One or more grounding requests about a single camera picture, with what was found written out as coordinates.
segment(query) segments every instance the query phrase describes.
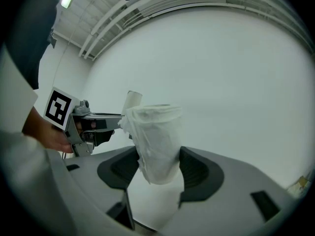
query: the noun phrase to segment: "ceiling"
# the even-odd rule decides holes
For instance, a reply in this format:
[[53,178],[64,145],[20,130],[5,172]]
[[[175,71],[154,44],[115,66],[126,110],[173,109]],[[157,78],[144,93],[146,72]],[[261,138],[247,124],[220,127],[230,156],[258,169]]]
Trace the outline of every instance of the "ceiling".
[[169,11],[196,6],[242,10],[278,25],[313,54],[310,34],[286,0],[73,0],[58,6],[54,33],[77,45],[79,56],[95,60],[132,28]]

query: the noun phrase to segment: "person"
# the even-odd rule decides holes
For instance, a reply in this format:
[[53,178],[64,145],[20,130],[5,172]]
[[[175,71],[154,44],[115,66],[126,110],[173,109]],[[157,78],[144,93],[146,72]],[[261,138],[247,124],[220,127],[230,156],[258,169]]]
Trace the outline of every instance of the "person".
[[[13,61],[33,89],[38,89],[39,63],[52,39],[50,33],[59,1],[25,0],[5,39]],[[77,129],[82,132],[80,123],[77,123]],[[40,116],[35,107],[31,109],[22,132],[37,139],[45,148],[72,153],[64,133]]]

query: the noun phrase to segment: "white wall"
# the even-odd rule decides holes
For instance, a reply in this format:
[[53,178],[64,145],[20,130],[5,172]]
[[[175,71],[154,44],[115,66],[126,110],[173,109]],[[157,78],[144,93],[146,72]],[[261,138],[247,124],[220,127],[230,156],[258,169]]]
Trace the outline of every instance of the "white wall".
[[[84,97],[120,113],[126,93],[183,107],[183,145],[249,162],[283,187],[313,164],[315,74],[290,35],[234,11],[187,9],[151,20],[94,64]],[[94,152],[132,144],[119,130]]]
[[67,47],[68,41],[57,35],[54,37],[57,39],[55,48],[52,45],[48,46],[39,65],[39,89],[35,90],[38,94],[35,108],[41,115],[44,114],[58,65],[54,87],[80,99],[93,64],[90,59],[78,57],[80,51],[78,47],[71,43]]

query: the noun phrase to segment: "cable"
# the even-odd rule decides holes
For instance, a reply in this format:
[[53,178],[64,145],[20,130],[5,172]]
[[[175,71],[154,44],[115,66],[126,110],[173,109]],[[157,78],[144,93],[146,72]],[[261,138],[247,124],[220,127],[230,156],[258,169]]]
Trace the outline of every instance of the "cable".
[[55,79],[56,79],[56,74],[57,74],[57,72],[58,72],[58,68],[59,68],[59,66],[60,66],[60,63],[61,63],[61,61],[62,61],[62,59],[63,59],[63,56],[64,56],[65,52],[66,52],[67,49],[68,49],[68,46],[69,46],[69,44],[70,44],[70,42],[71,42],[71,38],[72,38],[73,34],[75,33],[75,31],[77,30],[79,24],[81,23],[81,20],[82,20],[83,16],[85,15],[87,9],[90,7],[90,5],[92,5],[93,3],[95,3],[95,1],[96,1],[96,0],[91,1],[91,2],[86,6],[86,8],[84,9],[84,11],[82,12],[82,14],[81,14],[81,16],[80,16],[80,18],[79,18],[78,23],[76,24],[75,28],[74,28],[73,31],[72,31],[72,34],[71,34],[71,36],[70,36],[70,38],[69,38],[69,41],[68,41],[68,44],[67,44],[67,46],[65,47],[65,49],[64,49],[64,51],[63,51],[63,54],[62,54],[62,56],[61,56],[61,58],[60,58],[60,60],[59,60],[59,62],[58,62],[58,66],[57,66],[57,68],[56,68],[55,75],[54,75],[54,79],[53,79],[53,83],[52,83],[52,86],[51,86],[52,88],[54,87],[54,83],[55,83]]

